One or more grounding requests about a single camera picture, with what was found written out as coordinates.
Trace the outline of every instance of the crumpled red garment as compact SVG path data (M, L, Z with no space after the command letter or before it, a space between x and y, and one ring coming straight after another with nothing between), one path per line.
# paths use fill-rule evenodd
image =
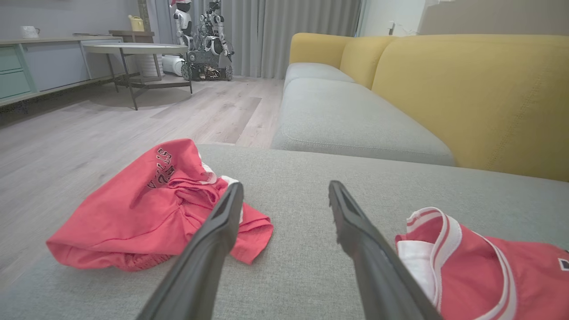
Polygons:
M203 164L192 140L162 143L89 195L47 247L79 269L151 268L181 254L235 181ZM244 203L231 255L251 264L272 234L270 219Z

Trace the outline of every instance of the white mug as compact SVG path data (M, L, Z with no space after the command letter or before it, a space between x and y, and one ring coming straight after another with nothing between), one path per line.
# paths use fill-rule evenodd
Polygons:
M24 39L37 39L39 38L39 28L33 26L22 26L20 27L20 32L22 33L22 38Z

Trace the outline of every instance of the sofa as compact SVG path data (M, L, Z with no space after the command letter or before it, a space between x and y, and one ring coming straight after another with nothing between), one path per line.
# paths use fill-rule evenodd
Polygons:
M569 180L569 37L296 34L272 148Z

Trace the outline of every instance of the red clothing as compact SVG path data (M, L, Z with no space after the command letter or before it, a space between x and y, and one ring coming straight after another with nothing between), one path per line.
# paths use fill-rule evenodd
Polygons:
M482 237L433 207L413 213L395 241L446 320L569 319L569 253L558 247Z
M162 143L89 195L47 247L79 269L151 268L183 251L232 181L201 162L192 140ZM272 234L270 219L244 203L231 254L251 264Z

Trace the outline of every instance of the white cylinder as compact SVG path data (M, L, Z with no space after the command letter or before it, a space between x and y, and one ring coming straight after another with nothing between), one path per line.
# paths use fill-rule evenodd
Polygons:
M156 77L156 66L154 64L153 55L136 55L137 64L141 74L145 77ZM160 68L160 75L164 76L164 70L162 67L162 55L156 55L158 58L158 67Z
M182 63L184 59L179 56L163 56L162 63L164 64L164 71L174 73L176 76L182 76Z

